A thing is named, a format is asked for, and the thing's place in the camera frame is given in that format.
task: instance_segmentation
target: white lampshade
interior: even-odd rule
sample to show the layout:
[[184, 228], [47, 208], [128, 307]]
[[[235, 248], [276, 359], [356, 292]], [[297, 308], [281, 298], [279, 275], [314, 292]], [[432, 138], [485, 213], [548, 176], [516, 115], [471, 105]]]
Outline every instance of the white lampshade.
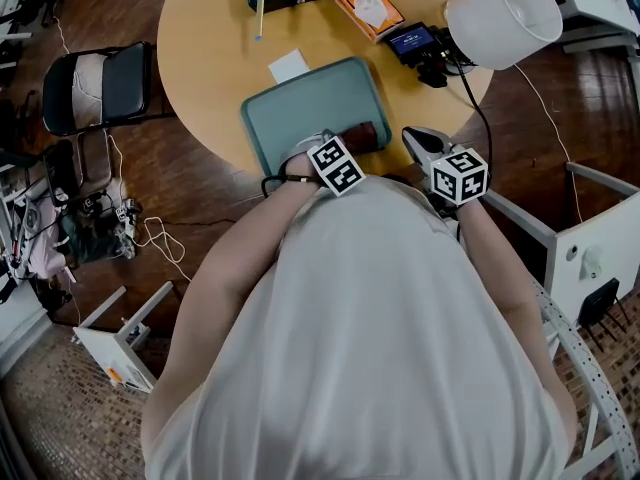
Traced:
[[450, 0], [451, 37], [473, 63], [506, 69], [562, 34], [555, 0]]

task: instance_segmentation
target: round wooden table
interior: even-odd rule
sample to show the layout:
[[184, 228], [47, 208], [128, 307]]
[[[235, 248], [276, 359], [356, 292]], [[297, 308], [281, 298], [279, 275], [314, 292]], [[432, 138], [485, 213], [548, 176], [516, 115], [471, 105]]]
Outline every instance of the round wooden table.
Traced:
[[[408, 24], [445, 25], [447, 0], [391, 1]], [[450, 78], [444, 89], [420, 83], [415, 70], [402, 66], [385, 44], [372, 44], [333, 0], [266, 14], [258, 42], [255, 23], [247, 0], [166, 0], [158, 30], [160, 75], [178, 117], [209, 150], [240, 169], [262, 173], [240, 105], [275, 85], [269, 64], [296, 48], [310, 69], [352, 55], [367, 61], [393, 140], [385, 151], [358, 158], [365, 172], [385, 174], [411, 163], [401, 141], [404, 126], [453, 135], [474, 112], [459, 78]], [[477, 101], [491, 75], [481, 68], [468, 75]]]

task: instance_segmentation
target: beige cloth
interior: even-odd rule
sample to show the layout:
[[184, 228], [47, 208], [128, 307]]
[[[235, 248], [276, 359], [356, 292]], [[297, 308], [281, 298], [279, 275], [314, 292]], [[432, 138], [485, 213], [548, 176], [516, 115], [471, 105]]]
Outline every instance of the beige cloth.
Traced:
[[150, 479], [556, 478], [559, 412], [416, 191], [368, 178], [296, 218]]

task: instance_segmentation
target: orange tissue box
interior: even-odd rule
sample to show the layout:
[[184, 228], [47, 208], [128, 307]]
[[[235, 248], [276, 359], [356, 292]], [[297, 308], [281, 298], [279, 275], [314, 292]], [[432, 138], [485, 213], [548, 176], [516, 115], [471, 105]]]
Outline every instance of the orange tissue box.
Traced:
[[336, 0], [336, 3], [374, 43], [404, 23], [404, 17], [389, 0]]

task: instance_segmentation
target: hand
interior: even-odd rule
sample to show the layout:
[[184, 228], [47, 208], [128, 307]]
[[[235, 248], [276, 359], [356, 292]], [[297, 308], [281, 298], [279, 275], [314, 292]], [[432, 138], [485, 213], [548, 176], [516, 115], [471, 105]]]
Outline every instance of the hand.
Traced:
[[289, 160], [285, 166], [285, 172], [295, 176], [315, 176], [316, 174], [316, 170], [306, 153], [300, 153]]

